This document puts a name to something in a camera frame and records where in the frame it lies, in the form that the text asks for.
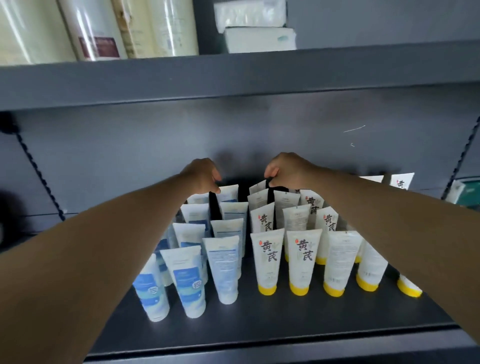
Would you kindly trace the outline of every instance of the upper shelf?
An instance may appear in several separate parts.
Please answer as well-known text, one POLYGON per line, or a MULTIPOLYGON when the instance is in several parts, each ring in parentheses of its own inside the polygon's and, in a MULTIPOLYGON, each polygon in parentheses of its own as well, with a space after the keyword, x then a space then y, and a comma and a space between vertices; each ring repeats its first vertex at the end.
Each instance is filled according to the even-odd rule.
POLYGON ((480 41, 0 67, 0 111, 480 81, 480 41))

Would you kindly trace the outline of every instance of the shelf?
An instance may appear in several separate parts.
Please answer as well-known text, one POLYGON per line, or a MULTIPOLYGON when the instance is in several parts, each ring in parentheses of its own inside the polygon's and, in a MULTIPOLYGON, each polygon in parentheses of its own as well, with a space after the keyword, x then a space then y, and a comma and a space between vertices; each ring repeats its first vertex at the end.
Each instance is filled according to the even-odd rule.
POLYGON ((455 327, 427 295, 414 299, 402 294, 396 277, 389 268, 379 290, 370 293, 357 286, 352 273, 345 294, 333 298, 322 287, 323 267, 315 266, 309 293, 298 297, 288 287, 288 265, 282 257, 277 292, 267 297, 257 290, 253 258, 245 258, 237 301, 221 304, 210 279, 205 288, 206 311, 197 319, 186 317, 175 288, 170 286, 169 315, 151 323, 130 290, 107 322, 90 359, 119 353, 128 358, 135 353, 178 354, 266 344, 283 347, 299 341, 306 345, 455 327))
POLYGON ((480 41, 0 68, 0 111, 480 81, 480 41))

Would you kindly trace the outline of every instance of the forearm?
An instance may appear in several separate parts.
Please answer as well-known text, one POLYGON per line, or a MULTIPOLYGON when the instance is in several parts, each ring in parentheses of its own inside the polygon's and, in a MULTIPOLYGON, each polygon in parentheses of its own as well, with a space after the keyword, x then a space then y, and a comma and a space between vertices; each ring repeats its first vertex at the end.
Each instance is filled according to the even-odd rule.
POLYGON ((320 194, 395 268, 480 339, 480 215, 463 207, 341 172, 312 168, 320 194))
POLYGON ((177 175, 0 255, 0 326, 9 332, 0 340, 2 352, 9 348, 16 360, 19 353, 48 356, 49 349, 58 362, 83 358, 190 194, 192 183, 177 175), (34 350, 19 351, 27 340, 34 350))

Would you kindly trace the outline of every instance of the yellow cap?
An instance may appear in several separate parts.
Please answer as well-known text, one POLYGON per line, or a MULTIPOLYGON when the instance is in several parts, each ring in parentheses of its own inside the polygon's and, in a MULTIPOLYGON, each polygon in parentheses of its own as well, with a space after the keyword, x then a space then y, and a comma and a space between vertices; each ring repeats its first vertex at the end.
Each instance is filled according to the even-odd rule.
POLYGON ((324 282, 324 290, 332 297, 340 297, 343 294, 343 292, 345 292, 345 288, 339 291, 339 290, 333 289, 325 282, 324 282))
POLYGON ((325 264, 327 264, 327 258, 316 257, 315 263, 320 264, 321 266, 324 266, 325 264))
POLYGON ((365 282, 362 278, 360 278, 358 273, 357 273, 357 276, 355 278, 356 278, 357 283, 360 286, 360 288, 362 288, 364 291, 375 292, 378 288, 378 284, 370 284, 370 283, 365 282))
POLYGON ((293 294, 296 294, 297 296, 304 296, 308 293, 308 288, 298 288, 298 287, 295 287, 292 282, 289 282, 290 283, 290 290, 293 292, 293 294))
POLYGON ((265 296, 271 296, 276 291, 276 285, 272 288, 264 288, 259 284, 258 290, 260 291, 261 294, 264 294, 265 296))
POLYGON ((417 290, 413 290, 412 288, 408 288, 405 283, 403 283, 403 281, 401 279, 399 279, 398 281, 396 281, 396 285, 397 287, 404 293, 406 294, 407 296, 410 296, 410 297, 415 297, 415 298, 418 298, 421 296, 421 292, 420 291, 417 291, 417 290))

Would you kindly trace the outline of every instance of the hand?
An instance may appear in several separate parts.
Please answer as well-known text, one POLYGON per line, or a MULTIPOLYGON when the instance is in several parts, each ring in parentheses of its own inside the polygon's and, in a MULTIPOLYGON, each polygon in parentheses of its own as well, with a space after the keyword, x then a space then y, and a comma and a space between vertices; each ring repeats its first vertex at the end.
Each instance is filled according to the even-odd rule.
POLYGON ((180 175, 192 182, 192 194, 220 193, 220 188, 215 181, 221 181, 222 177, 210 158, 194 159, 182 170, 180 175))
POLYGON ((270 187, 283 186, 295 190, 307 187, 307 176, 316 165, 295 153, 280 153, 265 169, 265 178, 273 177, 270 187))

